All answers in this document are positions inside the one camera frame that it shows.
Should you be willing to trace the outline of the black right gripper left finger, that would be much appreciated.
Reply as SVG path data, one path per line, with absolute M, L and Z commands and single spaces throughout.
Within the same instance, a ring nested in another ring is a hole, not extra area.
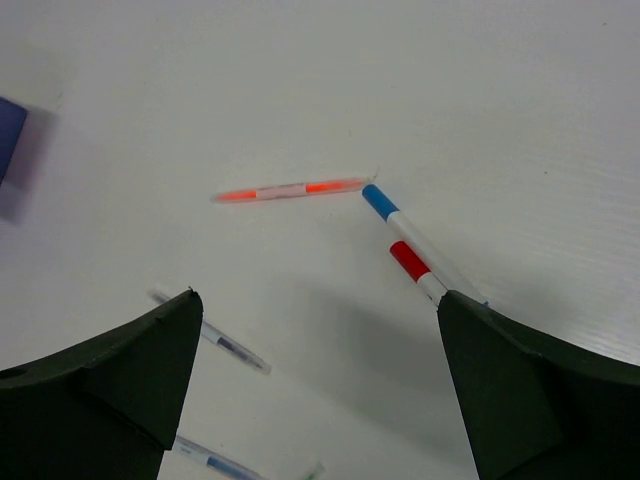
M 2 371 L 2 478 L 156 478 L 177 434 L 202 319 L 200 296 L 186 290 Z

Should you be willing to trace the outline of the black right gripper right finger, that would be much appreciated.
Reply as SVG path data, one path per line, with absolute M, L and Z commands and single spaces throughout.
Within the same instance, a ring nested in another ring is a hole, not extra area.
M 437 316 L 480 478 L 638 478 L 638 366 L 456 291 Z

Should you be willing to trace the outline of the red capped marker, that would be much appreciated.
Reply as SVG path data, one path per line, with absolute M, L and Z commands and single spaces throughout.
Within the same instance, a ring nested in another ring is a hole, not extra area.
M 431 302 L 438 306 L 447 289 L 427 264 L 404 241 L 392 244 L 389 252 Z

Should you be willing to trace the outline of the blue capped marker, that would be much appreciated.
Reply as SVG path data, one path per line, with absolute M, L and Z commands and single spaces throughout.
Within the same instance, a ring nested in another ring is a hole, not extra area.
M 446 289 L 459 291 L 481 304 L 489 304 L 489 301 L 460 273 L 453 262 L 447 259 L 376 185 L 365 186 L 362 196 L 386 224 L 408 244 L 408 247 L 426 264 Z

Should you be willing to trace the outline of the blue transparent drawer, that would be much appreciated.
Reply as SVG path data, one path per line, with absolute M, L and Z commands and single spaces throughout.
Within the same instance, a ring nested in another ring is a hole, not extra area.
M 34 199 L 59 116 L 1 97 L 1 219 L 19 225 Z

